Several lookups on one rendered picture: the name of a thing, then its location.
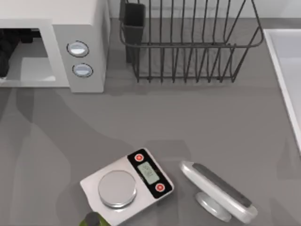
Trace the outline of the silver kitchen scale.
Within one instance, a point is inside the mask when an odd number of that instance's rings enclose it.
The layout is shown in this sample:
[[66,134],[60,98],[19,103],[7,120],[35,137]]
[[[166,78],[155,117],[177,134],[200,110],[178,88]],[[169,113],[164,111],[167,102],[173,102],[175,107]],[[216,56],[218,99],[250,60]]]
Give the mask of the silver kitchen scale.
[[174,191],[147,148],[140,148],[80,181],[92,211],[119,226]]

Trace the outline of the round grey microwave knob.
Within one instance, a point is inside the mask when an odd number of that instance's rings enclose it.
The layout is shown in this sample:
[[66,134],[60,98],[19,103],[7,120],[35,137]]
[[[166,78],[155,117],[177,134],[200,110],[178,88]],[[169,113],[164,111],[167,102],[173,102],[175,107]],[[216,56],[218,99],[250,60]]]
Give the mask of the round grey microwave knob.
[[68,53],[73,57],[85,57],[89,54],[88,45],[79,40],[68,43],[66,46]]
[[94,71],[90,65],[81,63],[78,65],[74,65],[72,67],[72,72],[78,77],[87,78],[90,77]]

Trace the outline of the dark grey cutlery holder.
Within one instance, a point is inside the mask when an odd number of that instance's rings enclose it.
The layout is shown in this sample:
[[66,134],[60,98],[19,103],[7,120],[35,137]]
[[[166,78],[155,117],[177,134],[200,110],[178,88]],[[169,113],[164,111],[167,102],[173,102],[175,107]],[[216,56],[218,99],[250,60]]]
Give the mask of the dark grey cutlery holder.
[[120,0],[119,20],[123,24],[123,34],[125,37],[126,62],[134,62],[131,54],[135,53],[136,48],[129,45],[137,46],[137,50],[143,40],[143,30],[145,27],[145,5],[141,3],[130,3],[128,0]]

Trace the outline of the white and grey stand mirror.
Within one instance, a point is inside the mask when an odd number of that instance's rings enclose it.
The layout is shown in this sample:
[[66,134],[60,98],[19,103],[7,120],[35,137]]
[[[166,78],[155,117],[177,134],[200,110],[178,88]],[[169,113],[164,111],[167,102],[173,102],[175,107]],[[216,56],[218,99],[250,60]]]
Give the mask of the white and grey stand mirror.
[[258,215],[253,203],[240,191],[201,163],[181,161],[183,174],[200,189],[195,195],[197,202],[210,214],[223,222],[235,217],[250,224]]

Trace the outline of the pale microwave oven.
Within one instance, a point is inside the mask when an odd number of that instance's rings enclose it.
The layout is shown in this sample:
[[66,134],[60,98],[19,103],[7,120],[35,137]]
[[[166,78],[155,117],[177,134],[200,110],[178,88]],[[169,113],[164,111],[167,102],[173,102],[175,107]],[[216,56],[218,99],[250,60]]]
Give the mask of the pale microwave oven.
[[[108,0],[0,0],[0,88],[103,92],[110,32]],[[85,57],[66,49],[77,40],[88,45]],[[72,72],[81,63],[90,77]]]

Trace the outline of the green bottle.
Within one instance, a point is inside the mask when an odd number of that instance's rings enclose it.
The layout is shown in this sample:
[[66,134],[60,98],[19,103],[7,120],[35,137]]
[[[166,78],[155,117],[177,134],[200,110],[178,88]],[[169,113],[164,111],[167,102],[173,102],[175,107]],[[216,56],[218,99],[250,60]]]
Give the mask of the green bottle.
[[88,213],[80,222],[79,226],[110,226],[107,221],[97,212]]

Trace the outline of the white sink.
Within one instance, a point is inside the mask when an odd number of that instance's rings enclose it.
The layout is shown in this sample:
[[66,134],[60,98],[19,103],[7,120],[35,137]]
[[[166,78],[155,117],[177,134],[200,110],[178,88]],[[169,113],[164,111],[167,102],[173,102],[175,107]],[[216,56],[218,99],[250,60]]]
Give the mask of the white sink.
[[301,155],[301,29],[263,31]]

